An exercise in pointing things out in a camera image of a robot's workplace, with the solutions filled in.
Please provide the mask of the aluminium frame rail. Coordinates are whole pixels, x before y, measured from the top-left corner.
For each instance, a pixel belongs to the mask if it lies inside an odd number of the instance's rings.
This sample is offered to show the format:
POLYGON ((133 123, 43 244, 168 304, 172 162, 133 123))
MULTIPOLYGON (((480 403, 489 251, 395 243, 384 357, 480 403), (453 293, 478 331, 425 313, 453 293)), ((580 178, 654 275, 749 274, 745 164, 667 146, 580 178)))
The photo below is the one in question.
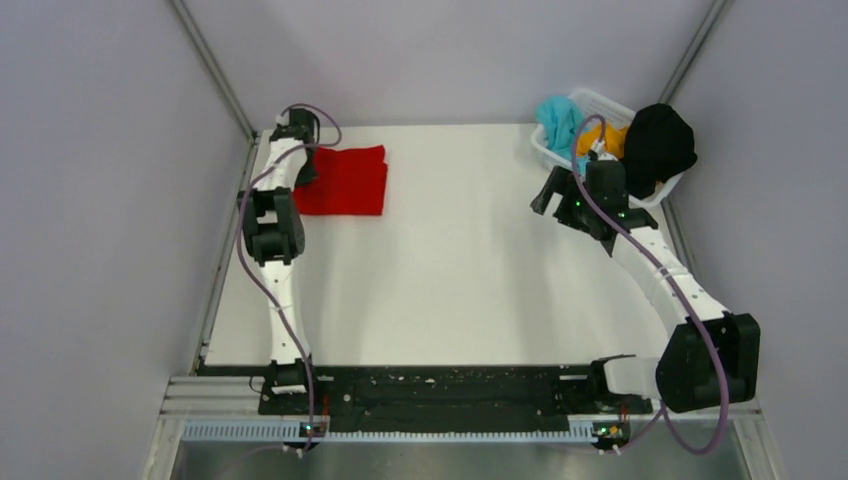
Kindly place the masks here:
POLYGON ((255 381, 175 377, 166 389, 144 475, 148 479, 782 479, 759 411, 736 411, 711 454, 684 452, 654 427, 621 455, 578 446, 419 442, 328 443, 304 457, 275 441, 283 420, 258 414, 255 381))

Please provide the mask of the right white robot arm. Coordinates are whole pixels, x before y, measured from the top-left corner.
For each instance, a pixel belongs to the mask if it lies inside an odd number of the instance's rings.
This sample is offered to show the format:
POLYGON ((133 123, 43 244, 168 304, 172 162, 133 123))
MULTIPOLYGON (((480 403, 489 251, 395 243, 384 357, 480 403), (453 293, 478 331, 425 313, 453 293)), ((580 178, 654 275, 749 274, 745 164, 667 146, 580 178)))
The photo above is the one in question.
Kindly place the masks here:
POLYGON ((674 413, 754 399, 761 328, 714 299, 680 262, 655 218, 633 208, 625 170, 614 160, 592 161, 585 176, 554 167, 530 207, 544 214, 554 196, 561 225, 597 241, 639 287, 662 321, 667 342, 649 356, 621 354, 591 364, 589 404, 612 412, 627 395, 661 401, 674 413))

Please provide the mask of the black t shirt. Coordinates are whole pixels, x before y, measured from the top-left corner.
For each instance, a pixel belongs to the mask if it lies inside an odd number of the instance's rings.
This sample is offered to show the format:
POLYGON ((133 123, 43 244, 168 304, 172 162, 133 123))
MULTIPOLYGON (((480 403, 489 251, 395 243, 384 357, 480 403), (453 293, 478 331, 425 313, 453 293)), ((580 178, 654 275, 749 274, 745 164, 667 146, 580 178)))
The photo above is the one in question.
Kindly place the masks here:
POLYGON ((643 200, 695 165, 698 155, 692 127, 668 104, 656 103, 637 111, 625 135, 625 187, 643 200))

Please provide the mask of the white plastic laundry basket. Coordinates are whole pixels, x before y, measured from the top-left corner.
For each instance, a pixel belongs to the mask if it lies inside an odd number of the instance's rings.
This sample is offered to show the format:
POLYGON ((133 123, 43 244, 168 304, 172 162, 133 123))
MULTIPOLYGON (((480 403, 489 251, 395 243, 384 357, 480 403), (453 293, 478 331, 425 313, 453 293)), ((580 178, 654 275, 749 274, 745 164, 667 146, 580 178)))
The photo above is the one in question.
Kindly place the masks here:
MULTIPOLYGON (((608 127, 621 128, 627 126, 632 122, 636 115, 634 110, 587 88, 577 88, 572 91, 568 97, 572 100, 577 109, 584 115, 601 115, 605 119, 608 127)), ((546 131, 543 125, 536 125, 535 129, 530 134, 529 143, 539 162, 544 167, 571 167, 568 159, 563 158, 547 148, 546 131)), ((658 184, 654 193, 645 199, 638 199, 631 196, 631 203, 642 208, 654 208, 659 206, 671 194, 683 176, 684 173, 681 172, 672 176, 666 182, 658 184)))

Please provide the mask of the teal t shirt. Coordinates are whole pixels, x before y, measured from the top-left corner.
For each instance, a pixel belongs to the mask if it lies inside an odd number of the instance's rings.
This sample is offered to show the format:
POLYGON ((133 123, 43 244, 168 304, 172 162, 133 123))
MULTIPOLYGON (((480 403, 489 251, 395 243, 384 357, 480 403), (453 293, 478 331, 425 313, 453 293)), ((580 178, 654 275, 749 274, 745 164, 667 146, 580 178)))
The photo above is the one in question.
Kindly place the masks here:
POLYGON ((583 111, 569 96, 554 95, 536 108, 536 122, 542 127, 544 149, 554 164, 568 170, 572 167, 572 148, 582 133, 583 111))

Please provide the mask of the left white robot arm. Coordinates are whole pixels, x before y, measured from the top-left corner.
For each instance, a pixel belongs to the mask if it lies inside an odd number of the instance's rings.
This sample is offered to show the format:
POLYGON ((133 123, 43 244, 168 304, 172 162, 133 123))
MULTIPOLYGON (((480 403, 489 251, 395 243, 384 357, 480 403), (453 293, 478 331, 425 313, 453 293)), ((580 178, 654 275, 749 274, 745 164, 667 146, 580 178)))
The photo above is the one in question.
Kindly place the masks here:
POLYGON ((258 175, 238 196, 241 238, 237 254, 248 277, 266 298, 270 361, 264 388, 282 395, 297 413, 319 404, 320 386, 309 379, 308 343, 298 338, 294 261, 305 250, 305 229, 295 189, 315 178, 315 113, 304 104, 286 108, 268 137, 268 155, 258 175))

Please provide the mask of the orange t shirt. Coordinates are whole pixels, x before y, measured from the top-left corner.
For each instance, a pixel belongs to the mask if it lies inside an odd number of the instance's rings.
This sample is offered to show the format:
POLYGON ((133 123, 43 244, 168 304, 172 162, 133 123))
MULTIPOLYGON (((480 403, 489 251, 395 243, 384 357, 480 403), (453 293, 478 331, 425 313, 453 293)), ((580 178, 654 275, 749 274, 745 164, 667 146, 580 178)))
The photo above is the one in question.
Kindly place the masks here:
MULTIPOLYGON (((628 126, 624 126, 622 128, 613 128, 611 126, 607 126, 604 133, 603 141, 605 150, 619 160, 621 160, 625 155, 624 150, 628 130, 628 126)), ((600 136, 600 124, 596 125, 595 127, 586 132, 583 132, 577 142, 577 155, 579 157, 586 157, 588 155, 590 147, 596 140, 600 139, 600 136)))

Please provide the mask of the red t shirt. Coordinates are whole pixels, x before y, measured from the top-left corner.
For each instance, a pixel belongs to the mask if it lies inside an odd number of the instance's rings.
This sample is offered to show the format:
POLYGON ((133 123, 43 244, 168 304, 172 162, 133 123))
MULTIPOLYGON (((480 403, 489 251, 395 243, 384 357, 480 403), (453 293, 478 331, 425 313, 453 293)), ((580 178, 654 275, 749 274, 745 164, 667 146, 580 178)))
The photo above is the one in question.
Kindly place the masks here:
POLYGON ((300 214, 311 216, 381 216, 388 164, 383 145, 334 150, 314 156, 317 178, 294 190, 300 214))

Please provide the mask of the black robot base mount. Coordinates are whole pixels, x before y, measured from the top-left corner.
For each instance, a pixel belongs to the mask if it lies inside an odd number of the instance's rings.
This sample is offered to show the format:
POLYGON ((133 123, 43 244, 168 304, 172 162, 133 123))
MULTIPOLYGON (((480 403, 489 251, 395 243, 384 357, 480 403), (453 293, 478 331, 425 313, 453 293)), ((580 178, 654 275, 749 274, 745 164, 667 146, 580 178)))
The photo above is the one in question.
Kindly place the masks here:
POLYGON ((574 415, 648 414, 610 394, 588 365, 318 366, 314 392, 264 388, 261 415, 305 415, 332 433, 564 432, 574 415))

